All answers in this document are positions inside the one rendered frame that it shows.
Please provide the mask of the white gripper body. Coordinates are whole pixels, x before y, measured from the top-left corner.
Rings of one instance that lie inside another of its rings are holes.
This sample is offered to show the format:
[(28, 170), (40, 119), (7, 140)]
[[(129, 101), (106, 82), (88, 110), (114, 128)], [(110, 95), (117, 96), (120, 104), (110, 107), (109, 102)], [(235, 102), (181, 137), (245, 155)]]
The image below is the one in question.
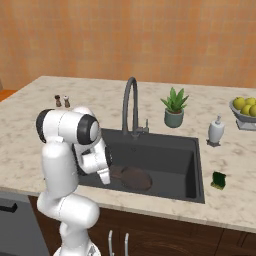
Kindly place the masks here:
[(110, 170), (108, 168), (99, 170), (97, 174), (100, 176), (100, 179), (103, 184), (107, 185), (110, 184)]

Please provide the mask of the dark grey sink basin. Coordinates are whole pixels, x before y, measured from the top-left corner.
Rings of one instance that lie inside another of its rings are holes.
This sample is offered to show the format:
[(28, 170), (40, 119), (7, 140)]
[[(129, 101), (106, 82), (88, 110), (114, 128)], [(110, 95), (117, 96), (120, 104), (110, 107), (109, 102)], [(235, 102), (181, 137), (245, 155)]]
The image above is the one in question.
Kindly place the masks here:
[(79, 174), (83, 186), (204, 203), (199, 142), (192, 137), (144, 133), (134, 139), (120, 130), (104, 129), (102, 137), (110, 148), (113, 165), (143, 169), (152, 178), (147, 191), (131, 190), (112, 178), (105, 185), (99, 175)]

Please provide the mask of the green and yellow sponge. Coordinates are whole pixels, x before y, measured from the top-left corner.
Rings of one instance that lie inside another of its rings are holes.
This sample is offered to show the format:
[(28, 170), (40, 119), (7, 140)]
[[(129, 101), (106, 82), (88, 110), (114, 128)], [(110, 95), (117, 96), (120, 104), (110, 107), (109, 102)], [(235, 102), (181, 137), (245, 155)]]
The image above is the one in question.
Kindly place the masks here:
[(226, 175), (220, 172), (214, 171), (212, 174), (211, 186), (219, 190), (223, 190), (226, 186)]

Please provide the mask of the dark wooden cupboard door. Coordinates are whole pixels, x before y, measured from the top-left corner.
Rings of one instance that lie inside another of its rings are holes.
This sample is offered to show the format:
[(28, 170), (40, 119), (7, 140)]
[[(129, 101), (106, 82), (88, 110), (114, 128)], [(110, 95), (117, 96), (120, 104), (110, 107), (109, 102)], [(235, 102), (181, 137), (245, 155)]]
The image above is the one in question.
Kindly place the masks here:
[(129, 256), (215, 256), (223, 230), (184, 221), (122, 213)]
[[(37, 197), (29, 196), (30, 204), (33, 208), (37, 222), (43, 234), (50, 255), (53, 255), (56, 250), (61, 246), (61, 238), (59, 234), (60, 222), (43, 215), (37, 209)], [(92, 227), (88, 234), (91, 240), (98, 246), (102, 256), (110, 256), (108, 248), (108, 235), (112, 230), (112, 250), (114, 256), (120, 255), (119, 246), (119, 229), (104, 220), (106, 211), (101, 209), (100, 218), (96, 225)]]
[(225, 229), (215, 256), (256, 256), (256, 234)]

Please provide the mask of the dark grey curved tap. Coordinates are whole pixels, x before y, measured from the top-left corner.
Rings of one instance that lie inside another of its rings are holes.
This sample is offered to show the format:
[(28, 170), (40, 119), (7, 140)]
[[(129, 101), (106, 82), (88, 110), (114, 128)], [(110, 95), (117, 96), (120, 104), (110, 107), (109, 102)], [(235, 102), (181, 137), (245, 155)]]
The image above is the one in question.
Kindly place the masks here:
[(128, 79), (124, 91), (122, 109), (122, 132), (124, 135), (128, 134), (128, 105), (130, 92), (133, 92), (133, 128), (131, 136), (133, 138), (138, 138), (143, 129), (138, 126), (138, 88), (135, 77), (130, 77)]

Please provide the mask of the green potted plant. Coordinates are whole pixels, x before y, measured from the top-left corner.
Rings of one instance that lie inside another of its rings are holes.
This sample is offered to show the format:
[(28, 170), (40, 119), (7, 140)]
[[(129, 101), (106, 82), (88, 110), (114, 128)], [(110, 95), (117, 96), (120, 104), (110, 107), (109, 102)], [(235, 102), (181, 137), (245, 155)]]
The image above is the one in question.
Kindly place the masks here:
[(167, 99), (162, 99), (165, 105), (164, 122), (170, 128), (178, 128), (181, 126), (184, 117), (184, 108), (186, 100), (189, 96), (184, 95), (184, 89), (176, 92), (174, 88), (170, 89)]

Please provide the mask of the grey dishwasher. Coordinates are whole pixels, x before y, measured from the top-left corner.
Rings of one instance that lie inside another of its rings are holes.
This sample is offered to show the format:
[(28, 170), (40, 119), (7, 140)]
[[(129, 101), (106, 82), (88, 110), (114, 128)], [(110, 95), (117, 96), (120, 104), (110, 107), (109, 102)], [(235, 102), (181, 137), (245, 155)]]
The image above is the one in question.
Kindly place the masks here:
[(50, 256), (28, 196), (0, 191), (0, 205), (12, 203), (14, 213), (0, 211), (0, 256)]

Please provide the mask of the white soap dispenser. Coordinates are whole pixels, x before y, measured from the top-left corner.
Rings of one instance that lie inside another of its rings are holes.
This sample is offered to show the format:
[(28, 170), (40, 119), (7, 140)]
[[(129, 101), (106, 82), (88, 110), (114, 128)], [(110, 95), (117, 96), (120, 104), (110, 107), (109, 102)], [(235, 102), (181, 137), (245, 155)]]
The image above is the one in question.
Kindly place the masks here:
[(208, 128), (208, 143), (213, 146), (220, 145), (220, 139), (224, 134), (225, 124), (221, 121), (221, 115), (212, 121)]

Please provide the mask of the grey fruit bowl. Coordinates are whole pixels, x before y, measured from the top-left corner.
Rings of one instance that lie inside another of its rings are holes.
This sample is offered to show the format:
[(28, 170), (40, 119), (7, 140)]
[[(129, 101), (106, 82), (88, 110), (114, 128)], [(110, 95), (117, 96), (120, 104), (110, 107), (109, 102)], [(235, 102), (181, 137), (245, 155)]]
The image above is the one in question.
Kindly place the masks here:
[(233, 101), (229, 102), (229, 107), (236, 117), (236, 124), (240, 130), (256, 131), (256, 117), (241, 114), (233, 106)]

